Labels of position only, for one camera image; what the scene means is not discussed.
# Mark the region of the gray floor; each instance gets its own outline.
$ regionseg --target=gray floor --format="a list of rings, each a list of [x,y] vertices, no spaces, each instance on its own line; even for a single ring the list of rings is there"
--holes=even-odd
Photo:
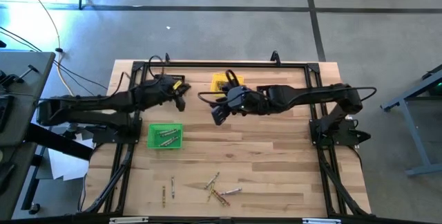
[[[76,3],[77,0],[44,0]],[[318,7],[440,8],[441,0],[315,0]],[[105,5],[307,6],[307,0],[92,0]],[[50,11],[67,56],[64,65],[107,84],[115,59],[267,60],[278,50],[285,61],[318,61],[308,13],[292,12],[94,12]],[[379,105],[419,81],[442,62],[441,15],[318,14],[327,61],[338,62],[352,86],[376,86],[378,93],[357,115],[372,134],[361,145],[372,211],[378,216],[440,222],[442,173],[408,178],[420,165],[412,139],[397,110]],[[0,10],[0,25],[44,50],[57,45],[55,32],[38,6]],[[11,48],[20,44],[8,42]],[[74,92],[86,94],[69,79]],[[44,96],[67,94],[55,71]],[[96,93],[102,89],[88,85]],[[41,182],[37,216],[75,211],[81,182]],[[17,210],[15,218],[30,218]]]

